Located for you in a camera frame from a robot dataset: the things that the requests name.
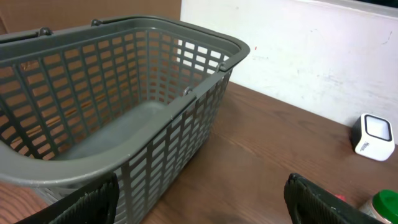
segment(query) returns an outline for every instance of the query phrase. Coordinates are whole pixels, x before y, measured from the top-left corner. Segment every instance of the gray plastic basket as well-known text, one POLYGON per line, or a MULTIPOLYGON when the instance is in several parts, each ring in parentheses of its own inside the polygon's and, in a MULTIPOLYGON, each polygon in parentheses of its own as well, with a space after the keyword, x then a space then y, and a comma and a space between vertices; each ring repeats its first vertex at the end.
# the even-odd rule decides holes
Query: gray plastic basket
POLYGON ((0 36, 0 179, 54 203, 115 172, 115 223, 141 221, 209 135, 248 53, 149 16, 0 36))

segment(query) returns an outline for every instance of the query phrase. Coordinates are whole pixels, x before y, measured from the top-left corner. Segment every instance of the white device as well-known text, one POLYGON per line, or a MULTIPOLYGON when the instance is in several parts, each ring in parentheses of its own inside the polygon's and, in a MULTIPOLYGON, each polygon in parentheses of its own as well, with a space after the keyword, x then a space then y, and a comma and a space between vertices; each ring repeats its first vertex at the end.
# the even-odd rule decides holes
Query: white device
POLYGON ((351 130, 351 143, 357 154, 385 161, 395 149, 391 124, 371 114, 362 114, 351 130))

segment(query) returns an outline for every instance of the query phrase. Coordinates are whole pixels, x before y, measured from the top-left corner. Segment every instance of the green lid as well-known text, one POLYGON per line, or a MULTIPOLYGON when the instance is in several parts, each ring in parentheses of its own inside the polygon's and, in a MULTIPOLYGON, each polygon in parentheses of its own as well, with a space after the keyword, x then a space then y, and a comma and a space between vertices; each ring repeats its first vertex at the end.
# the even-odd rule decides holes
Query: green lid
POLYGON ((385 219, 398 224, 398 193, 381 190, 373 197, 373 207, 385 219))

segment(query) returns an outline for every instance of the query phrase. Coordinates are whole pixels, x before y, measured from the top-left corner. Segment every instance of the jar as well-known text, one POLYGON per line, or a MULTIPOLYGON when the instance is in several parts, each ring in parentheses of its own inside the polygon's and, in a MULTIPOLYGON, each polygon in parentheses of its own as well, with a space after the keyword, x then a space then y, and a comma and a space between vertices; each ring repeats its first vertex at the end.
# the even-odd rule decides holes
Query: jar
POLYGON ((385 224, 398 224, 398 193, 381 190, 359 210, 385 224))

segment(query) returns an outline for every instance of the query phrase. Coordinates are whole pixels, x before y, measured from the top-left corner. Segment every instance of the tabletop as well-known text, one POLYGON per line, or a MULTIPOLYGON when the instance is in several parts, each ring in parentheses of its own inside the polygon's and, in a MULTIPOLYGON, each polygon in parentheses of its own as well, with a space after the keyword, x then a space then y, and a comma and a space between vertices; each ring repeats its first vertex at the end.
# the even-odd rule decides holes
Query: tabletop
MULTIPOLYGON (((398 191, 398 152, 385 162, 359 156, 349 132, 229 83, 208 140, 143 223, 291 223, 283 191, 292 172, 354 207, 381 189, 398 191)), ((0 184, 0 223, 45 206, 30 189, 0 184)))

